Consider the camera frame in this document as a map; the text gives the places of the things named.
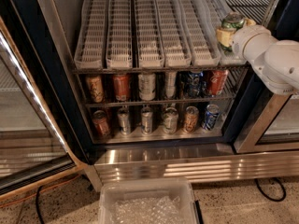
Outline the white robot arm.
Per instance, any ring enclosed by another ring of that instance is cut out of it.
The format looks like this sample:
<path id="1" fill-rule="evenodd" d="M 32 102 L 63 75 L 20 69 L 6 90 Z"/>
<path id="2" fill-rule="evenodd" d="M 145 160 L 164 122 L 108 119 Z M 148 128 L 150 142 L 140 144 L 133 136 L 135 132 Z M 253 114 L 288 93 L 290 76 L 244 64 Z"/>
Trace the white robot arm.
<path id="1" fill-rule="evenodd" d="M 268 90 L 278 95 L 299 91 L 299 43 L 277 40 L 262 25 L 251 22 L 240 29 L 218 28 L 220 44 L 231 47 L 238 58 L 246 60 Z"/>

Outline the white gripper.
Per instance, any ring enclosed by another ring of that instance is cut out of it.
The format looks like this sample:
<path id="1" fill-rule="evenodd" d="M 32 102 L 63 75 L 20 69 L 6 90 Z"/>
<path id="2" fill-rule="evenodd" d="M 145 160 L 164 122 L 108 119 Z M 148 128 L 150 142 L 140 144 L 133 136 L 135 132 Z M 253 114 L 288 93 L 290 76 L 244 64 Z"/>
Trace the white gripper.
<path id="1" fill-rule="evenodd" d="M 233 53 L 239 58 L 254 63 L 278 40 L 262 25 L 255 25 L 255 20 L 245 18 L 244 21 L 244 27 L 238 31 L 235 28 L 218 28 L 216 37 L 224 47 L 232 46 Z"/>

